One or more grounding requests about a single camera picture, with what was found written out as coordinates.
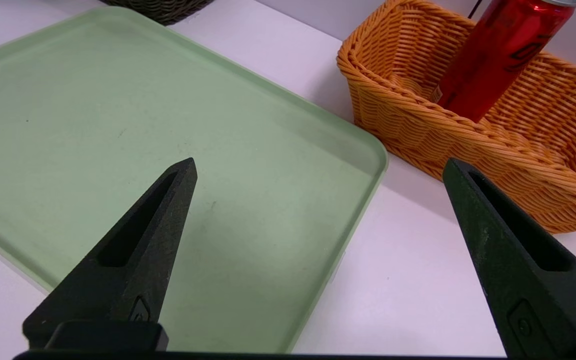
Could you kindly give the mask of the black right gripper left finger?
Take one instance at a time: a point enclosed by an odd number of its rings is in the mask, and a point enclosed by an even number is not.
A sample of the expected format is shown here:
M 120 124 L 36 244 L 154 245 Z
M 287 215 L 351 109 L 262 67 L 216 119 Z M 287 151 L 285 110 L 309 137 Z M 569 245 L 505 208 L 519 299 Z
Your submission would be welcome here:
M 29 345 L 71 321 L 157 323 L 197 179 L 193 158 L 166 169 L 25 319 Z

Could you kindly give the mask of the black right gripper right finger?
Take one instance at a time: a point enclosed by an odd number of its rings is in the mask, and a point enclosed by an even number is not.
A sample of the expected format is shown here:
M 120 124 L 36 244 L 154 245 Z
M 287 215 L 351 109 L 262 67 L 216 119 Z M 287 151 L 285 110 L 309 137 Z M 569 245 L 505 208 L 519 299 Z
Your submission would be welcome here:
M 507 357 L 576 359 L 576 256 L 467 162 L 442 180 Z

